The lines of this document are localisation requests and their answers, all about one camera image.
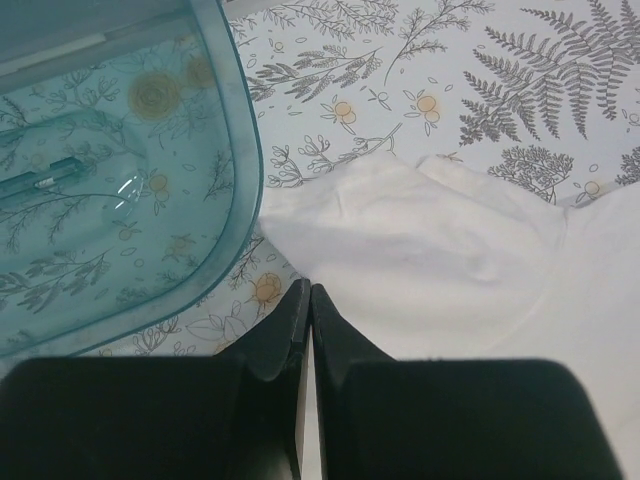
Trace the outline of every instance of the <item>translucent teal plastic container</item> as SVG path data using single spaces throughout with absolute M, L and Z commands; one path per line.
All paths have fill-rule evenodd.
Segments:
M 262 193 L 215 0 L 0 6 L 0 358 L 69 355 L 191 306 Z

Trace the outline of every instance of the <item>white cloth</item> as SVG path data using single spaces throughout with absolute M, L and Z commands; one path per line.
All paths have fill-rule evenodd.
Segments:
M 396 358 L 539 357 L 587 389 L 640 478 L 640 185 L 582 209 L 438 158 L 268 189 L 263 231 Z

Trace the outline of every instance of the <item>black plastic object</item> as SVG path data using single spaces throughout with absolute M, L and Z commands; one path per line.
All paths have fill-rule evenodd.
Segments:
M 18 365 L 0 384 L 0 478 L 299 479 L 309 296 L 296 281 L 215 357 Z
M 311 293 L 325 480 L 622 475 L 584 390 L 539 360 L 391 359 Z

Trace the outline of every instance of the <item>patterned tablecloth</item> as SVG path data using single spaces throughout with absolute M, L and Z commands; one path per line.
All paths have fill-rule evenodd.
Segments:
M 563 205 L 640 179 L 638 0 L 299 0 L 231 27 L 269 187 L 379 149 Z M 296 276 L 257 229 L 206 299 L 93 353 L 219 352 Z

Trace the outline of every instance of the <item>fern leaf print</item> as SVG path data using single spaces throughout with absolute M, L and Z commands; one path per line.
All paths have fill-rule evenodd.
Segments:
M 640 147 L 634 148 L 631 154 L 622 155 L 620 168 L 624 174 L 616 178 L 619 185 L 631 185 L 640 180 Z
M 485 138 L 497 142 L 503 134 L 519 139 L 522 129 L 541 140 L 538 127 L 559 139 L 563 107 L 568 107 L 585 139 L 587 118 L 596 107 L 608 120 L 618 117 L 618 90 L 640 64 L 640 18 L 629 0 L 622 0 L 618 17 L 601 0 L 585 1 L 590 7 L 588 20 L 574 18 L 573 13 L 521 10 L 553 28 L 552 37 L 485 29 L 507 55 L 474 50 L 476 59 L 497 79 L 465 72 L 482 100 L 463 100 L 471 113 L 460 117 L 461 145 Z
M 552 153 L 546 148 L 531 145 L 503 150 L 502 160 L 500 165 L 490 167 L 487 173 L 529 190 L 555 205 L 556 187 L 569 178 L 574 159 L 564 153 Z

